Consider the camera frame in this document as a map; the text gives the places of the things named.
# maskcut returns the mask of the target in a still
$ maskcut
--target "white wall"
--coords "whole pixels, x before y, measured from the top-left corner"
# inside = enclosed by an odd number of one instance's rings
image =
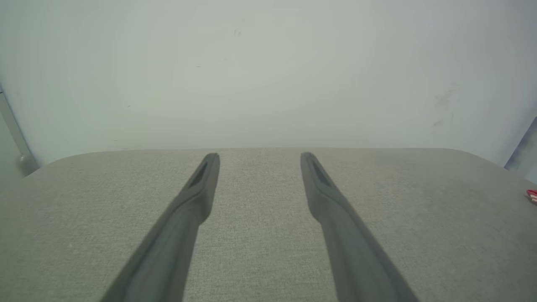
[[[537,105],[533,0],[0,3],[0,83],[41,164],[326,146],[503,165]]]

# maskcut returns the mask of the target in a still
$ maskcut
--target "gray fabric surface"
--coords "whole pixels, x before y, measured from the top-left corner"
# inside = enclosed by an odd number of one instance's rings
[[[448,149],[308,149],[422,301],[535,301],[535,185]],[[56,161],[0,196],[0,297],[98,301],[203,156]],[[224,149],[185,301],[335,301],[305,149]]]

